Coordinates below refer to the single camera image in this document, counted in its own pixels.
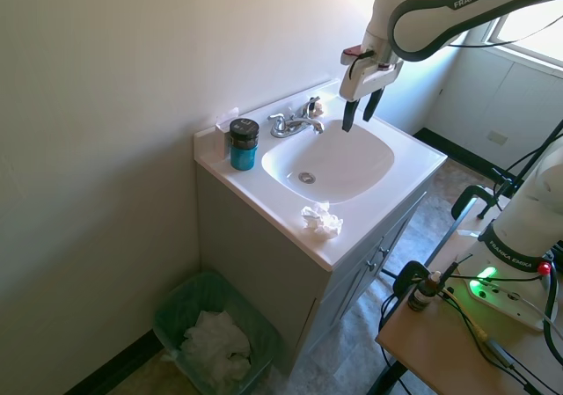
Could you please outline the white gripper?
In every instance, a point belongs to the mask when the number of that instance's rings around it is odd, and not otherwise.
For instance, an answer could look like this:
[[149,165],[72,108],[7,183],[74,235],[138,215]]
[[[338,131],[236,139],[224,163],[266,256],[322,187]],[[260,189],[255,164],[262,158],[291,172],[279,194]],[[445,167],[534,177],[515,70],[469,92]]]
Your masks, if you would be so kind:
[[363,110],[363,120],[370,121],[383,96],[384,87],[395,82],[403,66],[403,61],[383,66],[371,58],[353,61],[347,68],[340,85],[340,96],[346,100],[342,119],[342,129],[349,132],[354,125],[355,112],[361,98],[370,98]]

